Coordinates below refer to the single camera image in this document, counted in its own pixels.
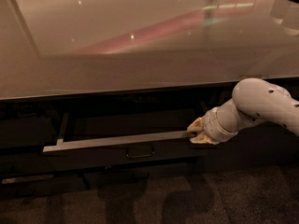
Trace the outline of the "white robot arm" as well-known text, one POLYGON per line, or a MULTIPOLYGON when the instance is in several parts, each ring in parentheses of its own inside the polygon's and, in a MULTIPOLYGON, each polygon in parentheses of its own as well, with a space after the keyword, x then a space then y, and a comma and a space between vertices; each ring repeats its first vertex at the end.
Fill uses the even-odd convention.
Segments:
POLYGON ((187 132, 195 133, 190 139, 193 144, 217 145, 266 121, 299 135, 299 102, 278 85, 246 78, 235 85, 229 101, 208 110, 187 132))

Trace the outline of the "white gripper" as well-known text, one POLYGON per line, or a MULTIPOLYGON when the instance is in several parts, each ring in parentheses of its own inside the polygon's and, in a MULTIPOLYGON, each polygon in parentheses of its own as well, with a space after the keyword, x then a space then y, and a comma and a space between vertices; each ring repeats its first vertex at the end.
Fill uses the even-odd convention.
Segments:
POLYGON ((188 126, 188 133, 199 133, 190 139, 193 144, 217 145, 218 143, 227 142, 237 135, 237 132, 228 132, 221 126, 217 119, 217 111, 217 107, 212 108, 205 113, 203 118, 197 118, 188 126))

